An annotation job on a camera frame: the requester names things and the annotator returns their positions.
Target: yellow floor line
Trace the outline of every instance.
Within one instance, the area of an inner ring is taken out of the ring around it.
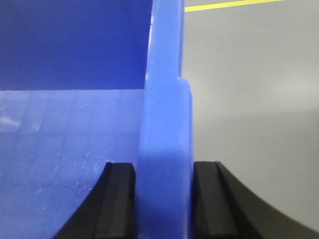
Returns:
[[[209,9],[216,9],[216,8],[230,7],[230,6],[242,6],[242,5],[257,4],[257,3],[264,3],[264,2],[271,2],[271,1],[283,1],[283,0],[240,0],[240,1],[213,3],[213,4],[207,4],[207,5],[187,6],[185,7],[185,12],[209,10]]]

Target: blue plastic panel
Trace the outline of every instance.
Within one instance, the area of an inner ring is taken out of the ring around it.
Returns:
[[[191,93],[180,77],[183,1],[152,10],[136,199],[140,239],[190,236]]]
[[[0,92],[0,238],[49,239],[106,162],[136,163],[143,90]]]
[[[143,89],[152,0],[1,0],[0,90]]]

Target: gray floor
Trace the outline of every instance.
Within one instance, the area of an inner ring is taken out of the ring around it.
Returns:
[[[221,161],[319,231],[319,1],[187,12],[185,24],[195,160]]]

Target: blue plastic wall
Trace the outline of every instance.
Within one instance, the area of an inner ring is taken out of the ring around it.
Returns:
[[[136,201],[141,239],[190,237],[191,93],[181,78],[183,1],[152,10]]]
[[[152,0],[1,0],[0,90],[143,89]]]
[[[0,26],[0,238],[52,238],[110,161],[139,239],[190,238],[183,1],[3,0]]]

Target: blue plastic base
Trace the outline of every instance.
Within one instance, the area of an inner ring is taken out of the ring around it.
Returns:
[[[143,94],[0,92],[0,238],[52,238],[106,162],[136,163]]]

